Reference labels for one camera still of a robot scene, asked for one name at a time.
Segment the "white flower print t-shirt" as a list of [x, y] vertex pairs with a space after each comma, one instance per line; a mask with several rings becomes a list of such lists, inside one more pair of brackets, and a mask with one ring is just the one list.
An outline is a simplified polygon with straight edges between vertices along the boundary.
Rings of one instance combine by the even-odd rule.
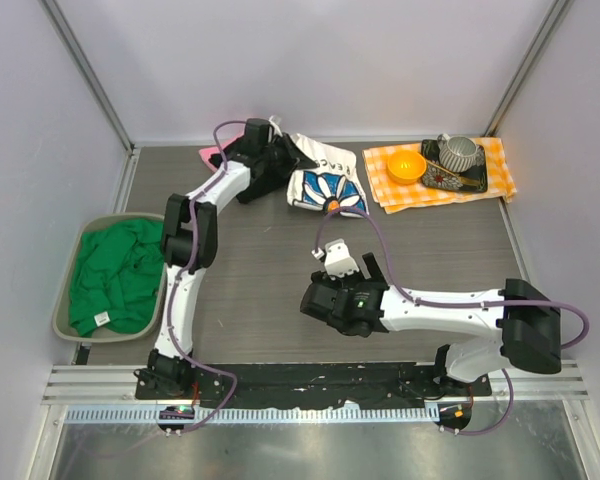
[[[271, 116], [269, 121], [275, 133], [285, 133], [280, 128], [278, 117]], [[292, 172], [285, 185], [289, 206], [322, 214], [342, 207], [368, 211], [366, 194], [357, 174], [355, 153], [304, 134], [289, 135], [303, 153], [319, 164], [316, 169]]]

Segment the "grey plastic tray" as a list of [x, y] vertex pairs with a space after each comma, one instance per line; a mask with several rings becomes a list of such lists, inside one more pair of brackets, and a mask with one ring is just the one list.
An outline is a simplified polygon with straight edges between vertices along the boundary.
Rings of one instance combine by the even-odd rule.
[[65, 274], [64, 283], [62, 286], [61, 293], [56, 303], [54, 314], [52, 317], [52, 326], [55, 333], [64, 340], [75, 341], [75, 342], [86, 342], [93, 344], [111, 344], [136, 340], [147, 336], [154, 327], [162, 315], [162, 306], [164, 303], [165, 290], [166, 290], [166, 273], [163, 265], [163, 272], [161, 276], [161, 282], [159, 286], [159, 292], [157, 296], [156, 306], [154, 308], [153, 318], [150, 320], [149, 325], [138, 334], [133, 335], [122, 335], [116, 334], [110, 330], [101, 329], [95, 332], [90, 337], [80, 336], [76, 330], [69, 325], [69, 286], [74, 273], [74, 265], [77, 258], [77, 252], [80, 246], [81, 236], [86, 232], [100, 230], [115, 224], [118, 221], [127, 220], [131, 218], [146, 218], [152, 220], [160, 220], [163, 222], [164, 217], [158, 214], [146, 213], [146, 212], [133, 212], [133, 213], [122, 213], [112, 214], [104, 217], [99, 217], [91, 222], [87, 223], [81, 233], [78, 235], [76, 242], [73, 247], [71, 260], [68, 269]]

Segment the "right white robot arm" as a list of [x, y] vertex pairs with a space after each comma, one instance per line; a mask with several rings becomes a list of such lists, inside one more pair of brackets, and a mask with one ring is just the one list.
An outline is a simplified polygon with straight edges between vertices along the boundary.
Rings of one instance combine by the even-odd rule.
[[428, 330], [462, 334], [467, 341], [438, 348], [434, 378], [472, 383], [510, 367], [553, 375], [562, 369], [561, 313], [530, 283], [509, 279], [478, 292], [403, 290], [387, 282], [373, 254], [363, 274], [352, 259], [342, 275], [311, 275], [303, 314], [346, 336]]

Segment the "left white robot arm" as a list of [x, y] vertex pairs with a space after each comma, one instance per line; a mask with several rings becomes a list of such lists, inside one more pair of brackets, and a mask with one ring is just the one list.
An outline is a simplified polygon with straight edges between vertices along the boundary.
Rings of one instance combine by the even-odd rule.
[[160, 242], [165, 302], [147, 365], [135, 372], [138, 399], [182, 398], [193, 388], [193, 320], [204, 276], [218, 251], [219, 214], [233, 200], [248, 204], [285, 187], [294, 170], [313, 164], [275, 119], [250, 118], [239, 124], [242, 135], [218, 147], [215, 173], [191, 192], [167, 200]]

